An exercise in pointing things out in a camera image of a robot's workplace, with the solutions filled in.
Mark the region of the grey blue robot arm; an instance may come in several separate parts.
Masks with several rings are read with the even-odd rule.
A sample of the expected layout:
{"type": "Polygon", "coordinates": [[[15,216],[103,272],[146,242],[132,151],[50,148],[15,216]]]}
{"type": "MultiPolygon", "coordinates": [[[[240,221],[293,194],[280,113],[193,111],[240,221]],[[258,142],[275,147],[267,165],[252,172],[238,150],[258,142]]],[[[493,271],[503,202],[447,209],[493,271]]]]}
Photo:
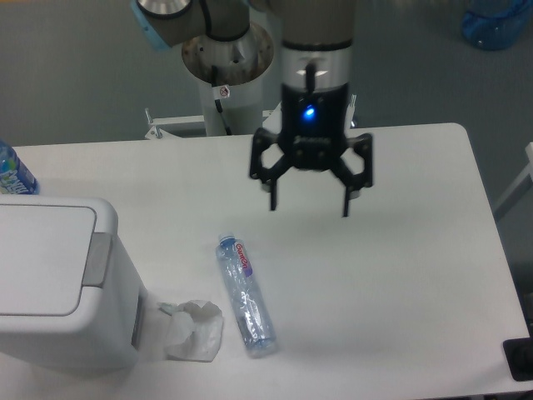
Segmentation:
{"type": "Polygon", "coordinates": [[[277,205],[288,170],[330,172],[350,202],[373,184],[373,138],[346,133],[353,1],[133,1],[158,50],[180,48],[208,136],[251,135],[249,176],[277,205]]]}

